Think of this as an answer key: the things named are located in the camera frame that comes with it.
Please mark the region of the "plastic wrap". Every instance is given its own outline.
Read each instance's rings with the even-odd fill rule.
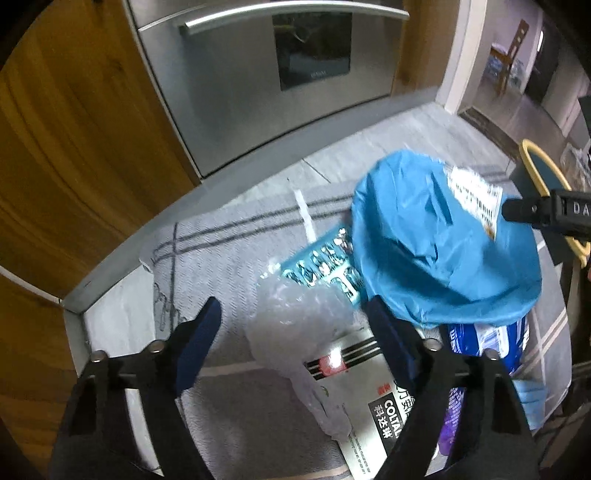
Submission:
[[[289,378],[299,400],[323,432],[344,440],[351,425],[340,395],[326,395],[304,362],[355,324],[353,307],[337,287],[303,286],[275,272],[259,282],[257,307],[246,324],[252,356],[260,365]]]
[[[521,83],[523,82],[524,77],[525,69],[523,62],[520,59],[515,59],[509,73],[509,84],[513,85],[515,88],[521,88]]]
[[[583,150],[566,144],[560,156],[560,170],[573,190],[591,192],[591,171],[587,166],[587,155]]]

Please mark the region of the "metal bolt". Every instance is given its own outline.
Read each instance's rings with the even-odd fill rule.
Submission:
[[[102,362],[103,360],[107,360],[108,358],[109,355],[107,355],[107,352],[105,352],[104,350],[95,350],[90,354],[90,361],[94,364]]]
[[[432,352],[437,352],[441,350],[443,346],[439,340],[435,340],[435,338],[428,338],[423,341],[423,345],[427,350],[431,350]]]
[[[166,342],[164,340],[154,340],[148,345],[148,351],[151,353],[159,353],[166,347]]]
[[[497,352],[494,348],[485,348],[483,353],[485,354],[485,356],[487,358],[490,358],[491,360],[500,360],[501,359],[499,352]]]

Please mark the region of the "wooden cabinet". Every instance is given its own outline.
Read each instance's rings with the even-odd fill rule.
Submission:
[[[456,32],[460,0],[404,0],[410,20],[402,27],[394,94],[439,87]]]
[[[122,0],[54,0],[0,70],[0,265],[63,298],[199,184]],[[62,309],[0,277],[0,417],[47,470],[76,381]]]
[[[0,417],[42,472],[76,382],[62,309],[0,276]]]
[[[122,0],[54,0],[0,70],[0,265],[63,298],[199,183]]]

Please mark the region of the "oven window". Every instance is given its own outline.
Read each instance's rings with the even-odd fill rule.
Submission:
[[[281,90],[349,73],[351,14],[273,15]]]

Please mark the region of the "floor tile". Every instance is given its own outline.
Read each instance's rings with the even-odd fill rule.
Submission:
[[[227,203],[227,205],[237,205],[238,203],[250,202],[252,200],[280,195],[293,190],[325,185],[327,183],[328,180],[326,178],[306,162],[300,160],[298,163],[287,167],[285,170],[281,170],[279,173],[245,191],[242,195]]]
[[[128,355],[156,338],[153,282],[154,276],[138,267],[84,313],[93,350],[104,350],[109,356]]]
[[[567,140],[548,112],[527,95],[508,88],[504,95],[497,97],[494,84],[483,77],[474,107],[517,143],[527,138],[554,161],[560,159]]]
[[[495,165],[505,170],[508,157],[478,130],[441,106],[425,106],[423,114],[432,118],[432,137],[442,158],[457,166]]]
[[[323,148],[304,161],[329,182],[337,183],[359,180],[386,153],[361,131]]]
[[[386,153],[396,150],[417,150],[420,145],[414,144],[417,126],[413,123],[414,108],[404,113],[399,113],[391,118],[381,121],[363,131],[366,138],[381,147]]]

